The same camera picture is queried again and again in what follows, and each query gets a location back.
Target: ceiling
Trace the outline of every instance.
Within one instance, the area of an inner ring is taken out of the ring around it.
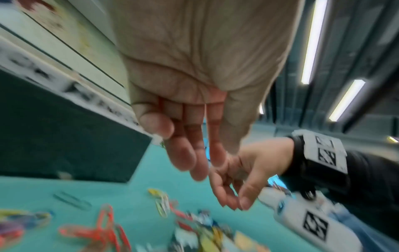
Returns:
[[[307,0],[287,63],[259,121],[365,138],[397,135],[399,0],[329,0],[313,78],[300,83],[313,14]],[[337,123],[328,120],[354,79],[364,87]]]

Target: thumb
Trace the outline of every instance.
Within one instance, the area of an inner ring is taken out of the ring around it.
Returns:
[[[248,86],[227,93],[223,117],[219,128],[220,142],[230,154],[236,154],[241,139],[259,114],[259,105],[266,96],[268,86],[264,83]]]
[[[265,170],[264,166],[255,162],[248,179],[238,192],[238,198],[243,210],[248,210],[258,198],[263,187],[267,185],[267,180],[271,175]]]

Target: wrist-mounted device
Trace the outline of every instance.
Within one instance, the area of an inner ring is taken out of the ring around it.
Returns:
[[[281,176],[292,191],[313,191],[314,186],[346,193],[350,188],[346,156],[341,140],[296,130],[288,136],[294,141],[293,160]]]

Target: fluorescent light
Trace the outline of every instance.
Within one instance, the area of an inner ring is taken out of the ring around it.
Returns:
[[[399,143],[399,141],[395,137],[388,137],[388,139],[394,142],[395,144]]]
[[[327,8],[328,0],[316,0],[315,9],[313,10],[312,24],[310,26],[310,34],[308,47],[306,49],[305,63],[302,72],[302,84],[310,83],[313,65],[315,62],[317,46],[319,44],[321,27],[323,26],[324,14]]]
[[[261,115],[263,115],[263,114],[264,114],[264,112],[263,112],[263,107],[262,107],[262,104],[261,104],[261,105],[259,105],[259,113],[260,113]]]
[[[356,95],[359,93],[359,91],[362,89],[363,85],[366,82],[364,80],[354,80],[352,82],[352,85],[350,85],[350,88],[348,91],[346,91],[344,97],[342,97],[340,103],[335,107],[334,111],[330,115],[330,120],[333,122],[338,121],[338,119],[341,117],[342,113],[346,110],[346,108],[349,106],[349,104],[353,101],[353,99],[356,97]]]

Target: hand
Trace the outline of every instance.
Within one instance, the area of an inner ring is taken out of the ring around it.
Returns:
[[[113,0],[133,111],[195,180],[236,153],[291,48],[303,0]]]
[[[283,174],[290,166],[293,151],[292,139],[275,138],[243,146],[236,156],[229,156],[222,167],[212,167],[209,181],[220,205],[248,210],[267,180]]]

